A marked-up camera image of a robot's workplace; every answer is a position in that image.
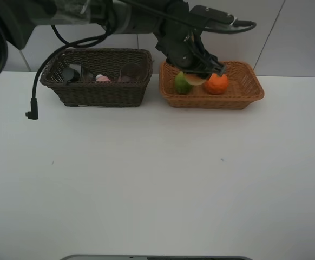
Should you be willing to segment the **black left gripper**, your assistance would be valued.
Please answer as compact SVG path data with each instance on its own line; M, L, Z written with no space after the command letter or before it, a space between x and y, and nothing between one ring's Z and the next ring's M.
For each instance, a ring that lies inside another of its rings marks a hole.
M226 65L210 54L201 40L199 29L171 30L164 34L155 33L156 49L162 52L168 64L180 71L197 74L216 74L222 77Z

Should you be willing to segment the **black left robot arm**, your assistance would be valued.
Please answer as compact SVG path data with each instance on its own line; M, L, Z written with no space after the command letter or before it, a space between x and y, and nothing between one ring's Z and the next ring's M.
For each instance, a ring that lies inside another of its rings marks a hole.
M153 34L157 49L185 73L208 79L225 66L201 41L204 31L220 32L221 12L185 1L0 1L0 73L8 44L23 49L41 25L98 24L102 35L67 42L65 47L90 47L112 34Z

